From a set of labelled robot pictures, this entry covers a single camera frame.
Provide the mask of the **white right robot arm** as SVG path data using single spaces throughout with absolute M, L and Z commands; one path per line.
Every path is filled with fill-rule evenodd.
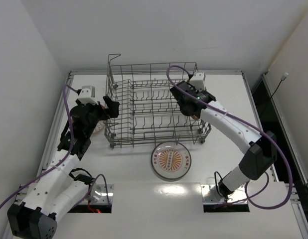
M 250 180 L 258 180 L 267 169 L 276 161 L 275 152 L 267 150 L 261 134 L 245 126 L 239 121 L 222 114 L 223 106 L 216 98 L 203 89 L 196 89 L 186 81 L 170 88 L 170 92 L 177 101 L 183 115 L 197 117 L 216 127 L 228 137 L 244 154 L 240 163 L 218 183 L 218 192 L 221 197 L 227 198 L 241 185 Z

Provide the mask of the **green rimmed sunburst plate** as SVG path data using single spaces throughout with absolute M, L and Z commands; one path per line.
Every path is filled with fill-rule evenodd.
M 177 181 L 190 170 L 192 158 L 189 150 L 181 143 L 162 142 L 151 154 L 154 173 L 165 181 Z

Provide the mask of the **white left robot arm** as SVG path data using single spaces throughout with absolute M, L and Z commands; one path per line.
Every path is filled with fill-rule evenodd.
M 7 212 L 15 237 L 53 238 L 59 221 L 89 196 L 96 178 L 82 174 L 74 177 L 71 173 L 89 148 L 98 122 L 119 115 L 120 104 L 108 96 L 103 99 L 105 106 L 92 97 L 78 98 L 75 107 L 66 109 L 68 121 L 50 165 L 26 197 Z

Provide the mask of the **orange rimmed floral plate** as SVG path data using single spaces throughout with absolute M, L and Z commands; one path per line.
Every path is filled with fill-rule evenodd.
M 197 116 L 197 115 L 191 115 L 190 117 L 195 121 L 200 120 L 200 116 Z

